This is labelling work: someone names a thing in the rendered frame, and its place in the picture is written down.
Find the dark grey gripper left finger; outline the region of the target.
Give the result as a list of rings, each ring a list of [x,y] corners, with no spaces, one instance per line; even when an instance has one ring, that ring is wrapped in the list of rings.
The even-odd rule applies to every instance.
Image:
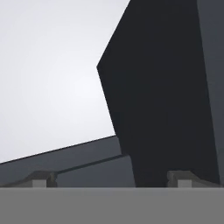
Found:
[[[1,188],[9,187],[57,187],[58,175],[55,171],[34,171],[26,178],[1,185]]]

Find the dark grey base cabinet run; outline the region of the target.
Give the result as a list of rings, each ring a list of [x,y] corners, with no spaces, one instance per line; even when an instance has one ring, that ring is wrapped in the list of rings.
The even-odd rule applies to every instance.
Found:
[[[131,159],[116,136],[0,164],[0,186],[28,178],[54,179],[57,187],[134,187]]]

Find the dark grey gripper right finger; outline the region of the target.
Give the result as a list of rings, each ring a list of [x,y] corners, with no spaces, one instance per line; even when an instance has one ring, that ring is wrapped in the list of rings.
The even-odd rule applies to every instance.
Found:
[[[190,171],[168,171],[168,187],[177,188],[221,188],[221,185],[206,181]]]

